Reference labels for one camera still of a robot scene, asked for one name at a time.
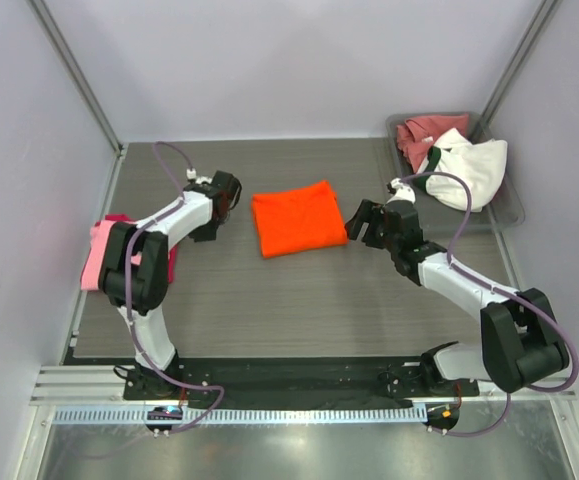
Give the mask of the orange t shirt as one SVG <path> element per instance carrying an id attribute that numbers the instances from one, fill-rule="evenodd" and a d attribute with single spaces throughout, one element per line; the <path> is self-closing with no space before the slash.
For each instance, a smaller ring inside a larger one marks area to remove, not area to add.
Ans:
<path id="1" fill-rule="evenodd" d="M 348 242 L 336 192 L 326 180 L 284 192 L 253 194 L 251 209 L 265 259 Z"/>

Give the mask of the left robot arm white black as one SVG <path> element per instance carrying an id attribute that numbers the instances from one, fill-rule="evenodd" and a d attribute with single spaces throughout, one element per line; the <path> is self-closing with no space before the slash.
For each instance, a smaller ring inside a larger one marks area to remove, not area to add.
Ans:
<path id="1" fill-rule="evenodd" d="M 125 375 L 128 392 L 169 399 L 183 388 L 179 355 L 163 312 L 169 254 L 186 238 L 214 241 L 241 191 L 233 174 L 218 170 L 209 178 L 190 179 L 175 200 L 152 215 L 108 228 L 98 289 L 123 317 L 134 345 L 134 367 Z"/>

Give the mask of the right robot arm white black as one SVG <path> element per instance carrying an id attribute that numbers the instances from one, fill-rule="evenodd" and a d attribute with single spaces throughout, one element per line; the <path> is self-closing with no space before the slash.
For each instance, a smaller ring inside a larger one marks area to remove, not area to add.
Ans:
<path id="1" fill-rule="evenodd" d="M 466 267 L 425 238 L 414 204 L 363 200 L 346 223 L 351 240 L 386 250 L 397 272 L 458 306 L 479 324 L 480 345 L 457 342 L 430 350 L 419 372 L 422 388 L 442 395 L 456 379 L 483 377 L 506 393 L 538 389 L 543 379 L 569 368 L 571 356 L 546 295 L 516 291 Z"/>

